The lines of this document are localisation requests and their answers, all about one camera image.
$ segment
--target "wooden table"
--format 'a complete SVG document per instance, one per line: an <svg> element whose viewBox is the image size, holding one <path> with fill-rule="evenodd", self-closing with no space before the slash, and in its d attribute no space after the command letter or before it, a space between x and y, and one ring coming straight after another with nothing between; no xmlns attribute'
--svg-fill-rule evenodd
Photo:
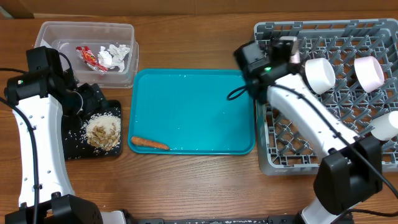
<svg viewBox="0 0 398 224"><path fill-rule="evenodd" d="M139 43L139 69L237 68L233 50L251 39L261 21L398 18L398 11L232 14L220 16L81 17L68 21L132 24ZM34 46L46 20L0 21L0 67L27 70L25 51ZM0 89L15 73L2 72ZM131 89L104 90L123 106L127 139ZM0 105L0 223L18 209L21 151L11 111ZM266 176L260 172L256 148L246 156L140 155L124 144L118 158L68 161L76 195L102 211L128 209L136 218L238 218L296 214L314 198L315 176ZM398 174L386 177L398 186ZM359 208L397 210L385 189ZM355 214L357 223L397 223L398 218Z"/></svg>

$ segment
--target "white cup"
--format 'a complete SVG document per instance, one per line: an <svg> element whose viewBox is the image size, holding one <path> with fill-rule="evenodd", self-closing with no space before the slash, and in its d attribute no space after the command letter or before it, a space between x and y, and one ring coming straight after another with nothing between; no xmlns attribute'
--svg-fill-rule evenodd
<svg viewBox="0 0 398 224"><path fill-rule="evenodd" d="M305 76L315 93L322 94L336 83L335 71L325 58L316 58L305 62Z"/></svg>
<svg viewBox="0 0 398 224"><path fill-rule="evenodd" d="M378 140L388 141L398 134L398 111L391 111L371 121L372 135Z"/></svg>
<svg viewBox="0 0 398 224"><path fill-rule="evenodd" d="M384 83L380 63L372 56L357 58L354 61L356 77L363 90L370 93Z"/></svg>

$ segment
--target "black tray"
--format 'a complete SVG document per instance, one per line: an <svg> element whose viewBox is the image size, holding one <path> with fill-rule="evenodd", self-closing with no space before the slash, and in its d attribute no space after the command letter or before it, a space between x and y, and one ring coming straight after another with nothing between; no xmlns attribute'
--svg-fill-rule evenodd
<svg viewBox="0 0 398 224"><path fill-rule="evenodd" d="M121 116L121 104L118 100L108 100L109 108L97 110L94 114L112 113L113 116L120 118L122 125ZM95 148L87 143L87 141L81 140L81 135L84 134L84 129L81 129L82 125L90 120L91 115L79 118L77 116L63 116L62 117L62 144L63 144L63 155L65 160L70 159L84 159L84 158L97 158L106 156L118 156L122 151L122 128L120 129L120 143L114 146L110 151L104 149Z"/></svg>

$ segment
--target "pile of crumbs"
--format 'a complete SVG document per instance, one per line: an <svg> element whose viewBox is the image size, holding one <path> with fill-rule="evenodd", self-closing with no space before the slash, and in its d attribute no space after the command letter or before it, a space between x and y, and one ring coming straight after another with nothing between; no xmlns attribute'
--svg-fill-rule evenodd
<svg viewBox="0 0 398 224"><path fill-rule="evenodd" d="M95 148L110 151L114 146L120 144L120 125L120 118L111 113L94 114L81 127L85 132L82 135L82 141L87 141Z"/></svg>

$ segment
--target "carrot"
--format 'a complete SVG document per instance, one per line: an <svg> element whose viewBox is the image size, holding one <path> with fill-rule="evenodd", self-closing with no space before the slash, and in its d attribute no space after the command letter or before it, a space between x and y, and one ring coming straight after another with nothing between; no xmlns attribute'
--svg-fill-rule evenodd
<svg viewBox="0 0 398 224"><path fill-rule="evenodd" d="M133 144L135 144L136 146L144 146L144 147L153 147L156 149L164 149L164 150L170 150L170 148L168 146L166 146L165 144L159 143L159 142L155 142L155 141L151 141L148 139L143 139L137 136L133 136L131 138L131 142Z"/></svg>

